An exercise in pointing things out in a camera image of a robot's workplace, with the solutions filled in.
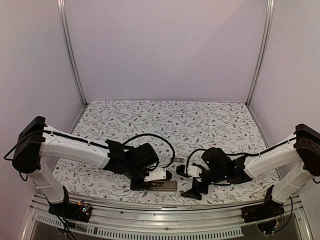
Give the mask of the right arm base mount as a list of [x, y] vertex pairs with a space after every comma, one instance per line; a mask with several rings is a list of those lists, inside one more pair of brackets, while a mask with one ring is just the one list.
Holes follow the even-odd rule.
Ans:
[[262, 203], [246, 206], [241, 209], [241, 218], [244, 219], [245, 223], [260, 221], [285, 213], [284, 203], [278, 203], [273, 200], [273, 188], [274, 185], [271, 185], [267, 189], [264, 201]]

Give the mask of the remote battery cover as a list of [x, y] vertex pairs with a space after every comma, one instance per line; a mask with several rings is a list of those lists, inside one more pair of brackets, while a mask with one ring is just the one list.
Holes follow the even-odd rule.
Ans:
[[174, 159], [175, 162], [178, 162], [178, 163], [183, 163], [184, 162], [184, 159], [183, 158], [180, 158], [180, 157], [176, 157]]

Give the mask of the white remote control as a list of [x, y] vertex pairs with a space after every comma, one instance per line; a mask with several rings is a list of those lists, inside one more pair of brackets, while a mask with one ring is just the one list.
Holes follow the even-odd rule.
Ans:
[[150, 191], [154, 192], [176, 192], [178, 189], [178, 184], [174, 180], [170, 181], [151, 181]]

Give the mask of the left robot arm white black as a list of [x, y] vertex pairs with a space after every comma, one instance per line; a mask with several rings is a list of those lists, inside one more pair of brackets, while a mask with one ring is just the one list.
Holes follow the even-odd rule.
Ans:
[[100, 144], [57, 130], [46, 124], [45, 117], [35, 117], [19, 134], [16, 146], [10, 151], [12, 166], [29, 176], [55, 209], [63, 216], [74, 213], [74, 205], [57, 182], [42, 157], [56, 157], [96, 166], [125, 175], [132, 181], [148, 183], [164, 180], [165, 169], [158, 166], [159, 158], [149, 143], [138, 147], [107, 140]]

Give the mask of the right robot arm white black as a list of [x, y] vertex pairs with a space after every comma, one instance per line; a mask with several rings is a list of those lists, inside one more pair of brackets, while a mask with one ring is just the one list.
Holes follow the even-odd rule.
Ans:
[[180, 165], [177, 174], [192, 177], [192, 187], [181, 196], [201, 200], [210, 185], [226, 181], [239, 185], [270, 171], [295, 163], [279, 182], [271, 185], [265, 202], [259, 206], [262, 218], [269, 218], [289, 196], [320, 175], [320, 134], [301, 123], [287, 139], [259, 153], [225, 153], [221, 148], [205, 149], [201, 156], [207, 167], [199, 164]]

